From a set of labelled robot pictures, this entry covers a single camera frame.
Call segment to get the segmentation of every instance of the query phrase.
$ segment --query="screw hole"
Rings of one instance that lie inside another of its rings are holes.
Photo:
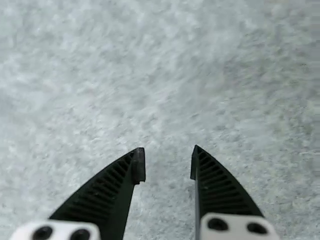
[[[50,238],[52,232],[53,232],[53,229],[50,226],[42,226],[34,232],[32,239],[47,240]]]
[[[89,238],[90,232],[88,230],[79,229],[71,235],[70,240],[89,240]]]
[[[211,218],[208,221],[208,228],[217,231],[227,231],[229,229],[228,224],[220,218]]]
[[[268,233],[267,229],[259,223],[251,222],[247,225],[247,229],[251,233],[265,235]]]

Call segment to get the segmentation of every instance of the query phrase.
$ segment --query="floor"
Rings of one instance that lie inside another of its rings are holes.
[[[136,147],[147,181],[124,240],[193,240],[195,144],[282,240],[318,239],[310,11],[306,0],[0,0],[0,240]]]

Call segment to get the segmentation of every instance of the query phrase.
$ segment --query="gray textured surface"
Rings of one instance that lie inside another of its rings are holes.
[[[0,0],[0,239],[143,146],[125,239],[191,240],[194,144],[318,239],[309,25],[303,0]]]

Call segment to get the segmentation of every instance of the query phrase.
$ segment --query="gray carpet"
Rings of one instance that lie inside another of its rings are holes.
[[[195,144],[283,240],[319,239],[310,11],[304,0],[0,0],[0,239],[145,147],[124,239],[192,240]]]

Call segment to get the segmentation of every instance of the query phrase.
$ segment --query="black ribbed plastic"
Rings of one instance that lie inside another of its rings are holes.
[[[145,150],[139,147],[97,173],[49,219],[94,223],[102,240],[122,240],[134,186],[145,180]]]
[[[190,178],[195,180],[196,239],[207,213],[261,216],[262,212],[236,178],[213,156],[196,145]]]

